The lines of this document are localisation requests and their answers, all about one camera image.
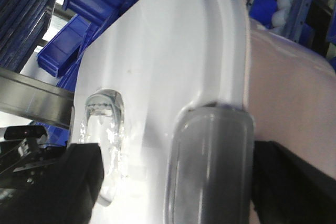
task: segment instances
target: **white plastic panel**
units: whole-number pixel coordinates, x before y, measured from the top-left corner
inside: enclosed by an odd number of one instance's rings
[[[87,97],[116,90],[129,168],[112,204],[96,204],[91,223],[164,223],[175,128],[190,109],[242,107],[248,36],[244,0],[140,0],[87,49],[72,142]]]

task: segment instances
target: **transparent plastic part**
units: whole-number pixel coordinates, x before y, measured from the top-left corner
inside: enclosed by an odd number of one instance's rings
[[[120,93],[100,90],[85,106],[80,127],[80,143],[98,143],[101,149],[104,181],[97,202],[112,203],[122,177],[123,102]]]

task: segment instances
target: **black plastic part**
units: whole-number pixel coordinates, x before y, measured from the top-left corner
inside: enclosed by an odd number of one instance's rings
[[[0,176],[0,189],[29,189],[32,184],[44,176],[51,165],[66,151],[66,147],[40,148],[38,153],[25,159],[25,162],[17,163],[13,171],[6,176]]]
[[[15,140],[15,141],[4,141],[0,142],[0,158],[1,156],[5,155],[11,149],[13,149],[16,145],[18,145],[22,140]]]
[[[6,129],[4,138],[5,140],[16,140],[26,137],[40,138],[43,135],[47,135],[47,131],[44,126],[41,125],[10,126]]]
[[[98,144],[71,144],[61,159],[31,189],[6,208],[6,224],[89,223],[104,171]]]
[[[262,224],[336,223],[336,180],[275,142],[255,142],[252,199]]]
[[[0,156],[0,178],[24,165],[39,152],[36,138],[25,138],[9,152]]]

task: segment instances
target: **pink surface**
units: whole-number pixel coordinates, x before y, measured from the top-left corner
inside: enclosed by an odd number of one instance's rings
[[[249,76],[245,106],[256,139],[277,141],[336,179],[336,75],[329,64],[252,20]]]

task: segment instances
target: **stainless steel bar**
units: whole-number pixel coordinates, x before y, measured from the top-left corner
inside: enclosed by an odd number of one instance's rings
[[[0,68],[0,110],[68,129],[74,93]]]

